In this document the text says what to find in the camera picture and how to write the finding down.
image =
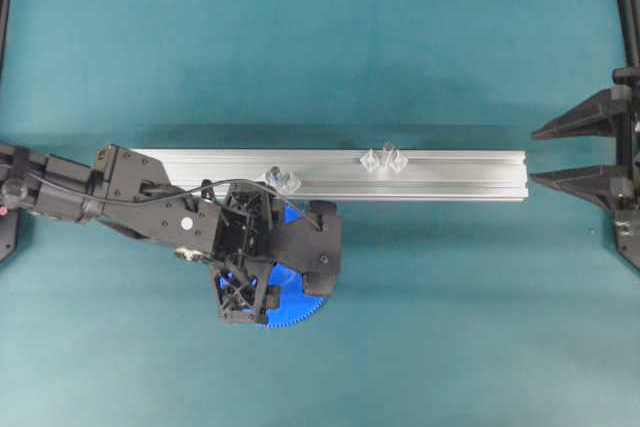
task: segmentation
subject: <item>teal surface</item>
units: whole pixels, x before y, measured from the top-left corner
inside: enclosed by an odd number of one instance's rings
[[[13,0],[4,141],[526,149],[624,64],[615,0]],[[0,425],[572,426],[640,416],[640,282],[596,207],[344,204],[335,296],[225,325],[206,269],[26,218],[0,268]]]

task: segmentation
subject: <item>blue gear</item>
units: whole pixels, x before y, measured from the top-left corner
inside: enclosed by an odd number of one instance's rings
[[[284,222],[300,219],[300,214],[289,206],[285,207]],[[307,295],[302,287],[302,275],[283,264],[276,264],[269,276],[269,285],[280,286],[280,307],[268,309],[267,327],[286,327],[312,315],[326,300],[326,297]]]

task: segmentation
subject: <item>clear plastic connector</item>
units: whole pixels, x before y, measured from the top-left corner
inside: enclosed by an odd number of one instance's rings
[[[387,142],[382,147],[382,150],[377,152],[369,149],[366,154],[360,157],[360,163],[370,174],[378,169],[385,170],[389,167],[394,172],[399,173],[407,166],[409,159],[400,150],[396,149],[395,145]]]
[[[391,162],[389,166],[397,173],[402,171],[407,164],[409,163],[409,159],[406,155],[403,155],[402,152],[396,149],[396,151],[392,155]]]
[[[293,172],[282,173],[280,167],[271,167],[264,177],[267,184],[285,196],[294,194],[302,185],[302,181]]]
[[[380,151],[380,167],[386,168],[389,167],[391,161],[393,160],[393,156],[396,152],[396,146],[390,142],[387,142],[382,146],[382,150]]]
[[[369,149],[366,154],[360,157],[360,163],[367,169],[367,172],[371,174],[380,167],[380,159],[378,157],[378,154],[376,154],[373,149]]]

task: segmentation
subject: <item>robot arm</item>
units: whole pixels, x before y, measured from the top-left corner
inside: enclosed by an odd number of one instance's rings
[[[89,167],[55,155],[0,144],[0,242],[14,248],[19,210],[72,222],[95,219],[137,240],[168,246],[180,258],[209,265],[223,321],[267,324],[280,308],[270,282],[281,263],[300,275],[305,295],[328,297],[340,272],[341,218],[334,204],[301,212],[264,184],[235,179],[184,191],[162,163],[109,145]],[[298,220],[288,221],[287,212]]]

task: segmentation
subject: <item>black cable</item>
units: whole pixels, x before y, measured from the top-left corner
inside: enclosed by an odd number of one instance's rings
[[[61,192],[65,192],[67,194],[70,195],[75,195],[78,196],[82,199],[86,199],[86,200],[93,200],[95,202],[101,202],[101,203],[105,203],[105,204],[112,204],[112,205],[124,205],[127,207],[139,207],[142,205],[149,205],[149,204],[153,204],[156,202],[168,202],[170,200],[176,200],[176,199],[182,199],[184,197],[188,197],[192,194],[196,194],[198,192],[201,192],[203,190],[206,189],[210,189],[213,187],[217,187],[219,185],[229,185],[229,184],[246,184],[246,185],[251,185],[253,187],[256,187],[258,189],[264,190],[265,192],[273,195],[274,197],[282,200],[285,204],[287,204],[289,207],[291,207],[292,209],[294,209],[300,216],[304,217],[306,220],[308,220],[311,225],[313,225],[313,227],[317,230],[317,231],[321,231],[322,229],[320,228],[320,225],[309,215],[307,214],[304,210],[300,209],[297,205],[295,205],[293,202],[291,202],[289,199],[287,199],[284,195],[280,194],[279,192],[277,192],[275,189],[271,188],[271,187],[267,187],[265,185],[262,185],[258,182],[255,182],[253,180],[249,180],[249,179],[225,179],[225,180],[218,180],[216,182],[211,182],[210,184],[206,184],[206,185],[201,185],[200,187],[195,187],[193,189],[190,190],[186,190],[183,192],[179,192],[177,194],[170,194],[170,195],[165,195],[162,197],[155,197],[153,199],[145,199],[145,200],[140,200],[140,201],[129,201],[129,200],[115,200],[115,199],[104,199],[102,197],[97,197],[95,195],[91,195],[91,194],[85,194],[83,192],[77,192],[73,189],[69,189],[63,185],[60,185],[56,182],[53,182],[51,180],[47,180],[44,177],[38,175],[37,173],[33,172],[32,170],[27,171],[27,174],[29,176],[31,176],[32,178],[34,178],[35,180],[37,180],[38,182],[40,182],[41,184],[47,185],[49,187],[52,187],[54,189],[58,189]]]

